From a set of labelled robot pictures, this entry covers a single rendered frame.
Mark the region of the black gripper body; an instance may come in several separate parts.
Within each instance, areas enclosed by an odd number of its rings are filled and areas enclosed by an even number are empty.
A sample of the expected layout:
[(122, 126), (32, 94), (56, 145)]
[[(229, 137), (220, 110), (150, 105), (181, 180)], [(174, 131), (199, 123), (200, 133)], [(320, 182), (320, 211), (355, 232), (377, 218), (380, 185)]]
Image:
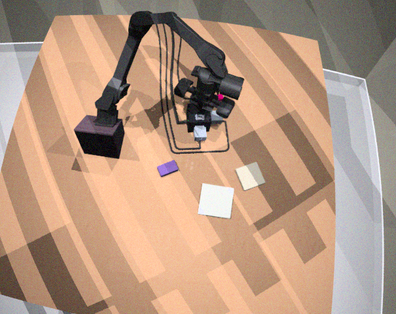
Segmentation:
[(202, 92), (201, 90), (199, 90), (197, 85), (196, 87), (194, 87), (191, 86), (191, 84), (193, 84), (193, 81), (187, 78), (182, 78), (178, 82), (177, 86), (174, 88), (174, 95), (184, 97), (186, 92), (190, 92), (190, 100), (194, 102), (202, 102), (211, 108), (216, 107), (218, 108), (216, 113), (219, 116), (223, 117), (224, 119), (228, 118), (229, 114), (235, 106), (234, 100), (224, 96), (224, 98), (220, 102), (217, 100), (218, 95), (215, 94), (215, 89), (212, 92)]

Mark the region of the white flat rectangular slab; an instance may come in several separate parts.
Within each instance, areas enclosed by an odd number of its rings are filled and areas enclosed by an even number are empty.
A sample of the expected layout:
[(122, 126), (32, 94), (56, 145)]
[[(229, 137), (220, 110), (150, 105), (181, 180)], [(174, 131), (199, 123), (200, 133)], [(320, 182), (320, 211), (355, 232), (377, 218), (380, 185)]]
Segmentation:
[(199, 215), (230, 218), (234, 188), (202, 184)]

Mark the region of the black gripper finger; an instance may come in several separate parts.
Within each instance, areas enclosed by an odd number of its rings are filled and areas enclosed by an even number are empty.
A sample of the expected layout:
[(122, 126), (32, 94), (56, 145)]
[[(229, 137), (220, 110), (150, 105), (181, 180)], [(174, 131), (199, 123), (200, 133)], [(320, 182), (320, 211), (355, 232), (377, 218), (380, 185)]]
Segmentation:
[(213, 108), (211, 108), (211, 107), (207, 106), (206, 104), (204, 104), (204, 106), (202, 107), (202, 112), (205, 112), (205, 111), (211, 112), (213, 110)]
[(199, 101), (198, 102), (194, 102), (194, 101), (189, 99), (189, 103), (192, 103), (199, 111), (202, 110), (202, 107), (203, 107), (203, 103), (202, 102), (199, 102)]

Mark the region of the white flat square pad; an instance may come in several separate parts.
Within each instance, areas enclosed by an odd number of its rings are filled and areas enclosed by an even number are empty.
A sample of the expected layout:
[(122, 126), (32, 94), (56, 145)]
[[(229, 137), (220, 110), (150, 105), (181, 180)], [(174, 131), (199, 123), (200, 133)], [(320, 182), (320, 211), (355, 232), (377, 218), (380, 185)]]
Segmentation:
[(241, 182), (244, 191), (266, 183), (262, 176), (262, 172), (256, 162), (243, 167), (239, 167), (235, 169), (235, 172), (239, 178), (239, 181)]

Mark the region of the purple flat rectangular block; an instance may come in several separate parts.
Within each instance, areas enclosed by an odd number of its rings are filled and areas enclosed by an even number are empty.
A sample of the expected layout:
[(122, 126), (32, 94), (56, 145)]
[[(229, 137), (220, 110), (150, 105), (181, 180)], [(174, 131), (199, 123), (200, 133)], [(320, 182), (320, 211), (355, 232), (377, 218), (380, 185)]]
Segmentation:
[(179, 170), (177, 164), (175, 163), (175, 160), (157, 166), (157, 169), (161, 177), (164, 177)]

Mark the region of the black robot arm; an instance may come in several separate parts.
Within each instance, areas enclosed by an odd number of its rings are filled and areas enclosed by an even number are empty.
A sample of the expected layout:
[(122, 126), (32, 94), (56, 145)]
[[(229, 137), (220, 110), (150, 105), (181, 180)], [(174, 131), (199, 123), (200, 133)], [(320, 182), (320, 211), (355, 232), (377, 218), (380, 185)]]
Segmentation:
[(113, 127), (118, 122), (117, 103), (126, 95), (130, 84), (127, 83), (128, 71), (144, 35), (153, 24), (166, 24), (186, 43), (193, 47), (206, 67), (195, 66), (191, 75), (198, 78), (197, 87), (202, 92), (216, 90), (217, 95), (238, 100), (244, 78), (228, 73), (225, 53), (204, 40), (174, 12), (152, 13), (137, 11), (132, 14), (128, 27), (128, 38), (120, 55), (112, 79), (106, 85), (101, 97), (95, 101), (97, 109), (96, 126)]

